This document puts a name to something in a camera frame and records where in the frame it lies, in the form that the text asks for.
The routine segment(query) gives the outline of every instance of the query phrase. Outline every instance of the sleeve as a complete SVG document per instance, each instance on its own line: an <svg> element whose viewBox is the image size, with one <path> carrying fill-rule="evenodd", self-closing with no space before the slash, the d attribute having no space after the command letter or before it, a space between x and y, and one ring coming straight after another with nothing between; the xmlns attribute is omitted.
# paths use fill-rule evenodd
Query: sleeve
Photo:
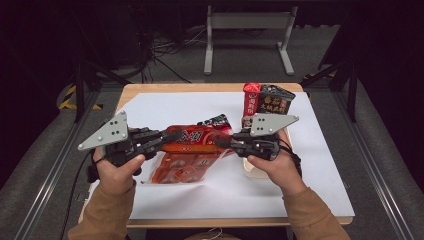
<svg viewBox="0 0 424 240"><path fill-rule="evenodd" d="M283 199L297 239L350 239L327 204L312 189Z"/></svg>
<svg viewBox="0 0 424 240"><path fill-rule="evenodd" d="M113 195L97 187L84 209L83 220L69 230L68 238L125 239L127 221L131 215L135 195L135 183L124 194Z"/></svg>

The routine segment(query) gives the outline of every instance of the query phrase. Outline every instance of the gray floor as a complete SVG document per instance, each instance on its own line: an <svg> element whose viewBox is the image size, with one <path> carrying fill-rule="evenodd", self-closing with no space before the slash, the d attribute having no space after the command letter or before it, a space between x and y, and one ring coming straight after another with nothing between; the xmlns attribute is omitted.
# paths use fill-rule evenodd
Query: gray floor
<svg viewBox="0 0 424 240"><path fill-rule="evenodd" d="M241 31L216 34L211 76L203 75L205 44L202 42L160 59L192 82L300 82L304 75L317 71L337 29L337 26L323 26L293 30L288 53L294 76L285 74L275 47L280 35L270 30L256 37ZM159 62L149 62L149 67L150 73L145 70L149 82L183 83ZM140 82L141 78L138 75L130 80ZM358 240L422 239L423 193L406 170L367 93L359 84L357 123L352 123L345 111L346 91L331 93L326 88L327 83L322 80L305 91L311 94L312 106L356 213L353 222L345 229L352 239ZM90 99L103 104L104 108L89 111L80 124L73 123L74 110L61 110L28 149L1 189L0 239L60 237L72 184L84 157L76 145L91 135L105 118L112 116L121 91L121 86L107 82L100 93L89 94ZM57 178L50 174L54 172L58 173ZM85 179L83 168L76 184L66 231L77 224L82 199L89 189ZM51 187L46 189L45 183L50 183ZM40 189L43 194L37 198ZM131 229L129 235L131 239L144 239L144 229Z"/></svg>

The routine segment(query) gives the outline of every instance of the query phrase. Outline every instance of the white paper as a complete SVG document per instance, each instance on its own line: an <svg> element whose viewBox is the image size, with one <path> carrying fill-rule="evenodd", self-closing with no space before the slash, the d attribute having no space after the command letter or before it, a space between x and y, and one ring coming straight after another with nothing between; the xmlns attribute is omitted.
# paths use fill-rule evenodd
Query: white paper
<svg viewBox="0 0 424 240"><path fill-rule="evenodd" d="M302 159L303 179L336 217L352 217L352 205L309 99L306 93L295 94L288 114L300 120L288 128L293 150ZM122 110L127 112L130 127L154 130L225 114L238 132L243 102L243 92L142 93ZM237 155L217 161L202 182L188 184L141 184L148 181L152 162L145 162L142 174L135 178L138 184L131 219L287 217L280 189L269 179L247 177Z"/></svg>

